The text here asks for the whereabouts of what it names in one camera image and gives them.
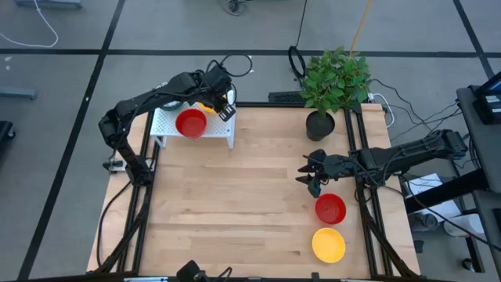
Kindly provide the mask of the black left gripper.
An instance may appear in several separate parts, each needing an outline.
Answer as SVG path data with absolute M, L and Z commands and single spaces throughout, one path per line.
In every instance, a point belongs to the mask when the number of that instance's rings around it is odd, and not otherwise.
M 232 79 L 220 64 L 213 66 L 200 83 L 199 103 L 214 110 L 223 121 L 229 121 L 236 113 L 226 98 L 232 89 Z

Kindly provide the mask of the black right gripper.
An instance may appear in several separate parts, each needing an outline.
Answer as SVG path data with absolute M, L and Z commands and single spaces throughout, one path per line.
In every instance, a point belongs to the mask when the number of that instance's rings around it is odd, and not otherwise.
M 324 150 L 316 150 L 308 155 L 308 164 L 297 170 L 308 175 L 298 176 L 295 179 L 308 185 L 308 192 L 319 198 L 321 184 L 326 184 L 330 179 L 337 181 L 340 178 L 355 175 L 355 167 L 350 157 L 339 154 L 327 155 Z

